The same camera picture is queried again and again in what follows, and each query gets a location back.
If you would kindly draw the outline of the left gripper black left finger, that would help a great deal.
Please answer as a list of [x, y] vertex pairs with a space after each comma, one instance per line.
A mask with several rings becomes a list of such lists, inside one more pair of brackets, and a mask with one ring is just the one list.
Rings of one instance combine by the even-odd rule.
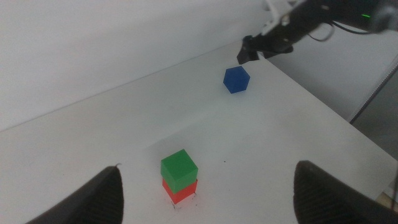
[[109, 166], [30, 223], [121, 224], [123, 215], [124, 194], [121, 173], [117, 166]]

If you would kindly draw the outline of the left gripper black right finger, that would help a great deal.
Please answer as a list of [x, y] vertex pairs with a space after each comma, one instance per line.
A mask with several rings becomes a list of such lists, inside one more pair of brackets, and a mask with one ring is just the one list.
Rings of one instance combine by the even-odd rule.
[[294, 174], [294, 212], [299, 223], [397, 224], [397, 213], [344, 184], [310, 161]]

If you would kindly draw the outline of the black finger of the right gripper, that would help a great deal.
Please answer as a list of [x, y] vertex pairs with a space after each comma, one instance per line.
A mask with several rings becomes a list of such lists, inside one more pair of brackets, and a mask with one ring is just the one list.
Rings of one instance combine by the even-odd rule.
[[247, 35], [242, 40], [242, 47], [257, 47], [257, 37]]
[[245, 47], [241, 47], [236, 58], [240, 65], [259, 60], [259, 56], [256, 51], [249, 50]]

